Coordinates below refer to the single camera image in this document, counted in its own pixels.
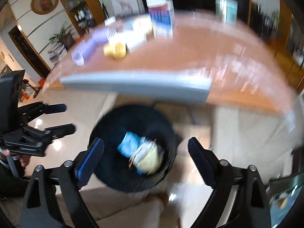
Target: table top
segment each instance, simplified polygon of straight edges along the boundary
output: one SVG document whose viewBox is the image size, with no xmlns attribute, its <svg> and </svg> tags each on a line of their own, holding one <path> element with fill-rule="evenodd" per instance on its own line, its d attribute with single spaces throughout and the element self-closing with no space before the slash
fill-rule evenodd
<svg viewBox="0 0 304 228">
<path fill-rule="evenodd" d="M 111 26 L 120 27 L 121 22 Z M 207 99 L 211 104 L 269 112 L 292 107 L 284 75 L 266 45 L 242 22 L 223 24 L 209 13 L 177 13 L 173 38 L 150 39 L 121 60 L 105 57 L 99 45 L 84 66 L 76 66 L 72 51 L 53 69 L 47 83 L 60 78 L 64 84 L 70 76 L 77 82 L 77 77 L 96 73 L 170 72 L 211 78 Z"/>
</svg>

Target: metal screw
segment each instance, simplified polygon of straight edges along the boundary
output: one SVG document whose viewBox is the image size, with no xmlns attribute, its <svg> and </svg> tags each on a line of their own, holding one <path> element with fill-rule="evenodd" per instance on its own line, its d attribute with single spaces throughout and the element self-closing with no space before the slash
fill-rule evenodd
<svg viewBox="0 0 304 228">
<path fill-rule="evenodd" d="M 229 165 L 228 161 L 227 161 L 227 160 L 224 160 L 224 159 L 222 159 L 219 163 L 220 163 L 222 166 L 228 166 L 228 165 Z"/>
<path fill-rule="evenodd" d="M 249 170 L 251 170 L 251 171 L 256 171 L 256 169 L 257 168 L 253 164 L 249 166 Z"/>
<path fill-rule="evenodd" d="M 42 165 L 37 165 L 36 168 L 35 168 L 35 171 L 41 171 L 43 168 Z"/>
<path fill-rule="evenodd" d="M 72 164 L 73 164 L 72 160 L 67 160 L 67 161 L 64 162 L 65 167 L 70 167 L 70 166 L 72 166 Z"/>
</svg>

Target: black trash can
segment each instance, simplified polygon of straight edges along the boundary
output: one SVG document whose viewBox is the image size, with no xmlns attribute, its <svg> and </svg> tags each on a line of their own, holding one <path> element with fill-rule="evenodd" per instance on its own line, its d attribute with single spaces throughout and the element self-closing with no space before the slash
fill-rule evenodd
<svg viewBox="0 0 304 228">
<path fill-rule="evenodd" d="M 156 173 L 139 175 L 136 168 L 129 169 L 129 159 L 117 150 L 128 131 L 156 139 L 165 150 Z M 168 174 L 176 157 L 177 142 L 170 122 L 149 106 L 126 105 L 111 110 L 96 124 L 89 145 L 96 137 L 103 139 L 105 146 L 94 173 L 107 186 L 123 192 L 140 192 L 156 186 Z"/>
</svg>

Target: potted plant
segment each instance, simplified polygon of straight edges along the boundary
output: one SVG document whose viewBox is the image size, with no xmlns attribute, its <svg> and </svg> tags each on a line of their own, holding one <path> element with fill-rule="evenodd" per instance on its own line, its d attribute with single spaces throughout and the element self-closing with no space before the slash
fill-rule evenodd
<svg viewBox="0 0 304 228">
<path fill-rule="evenodd" d="M 59 34 L 54 34 L 53 37 L 49 38 L 49 41 L 51 44 L 59 44 L 59 45 L 64 45 L 66 50 L 69 50 L 72 45 L 75 43 L 73 36 L 72 36 L 72 25 L 69 25 L 68 27 L 64 27 L 64 24 L 62 25 L 60 29 Z"/>
</svg>

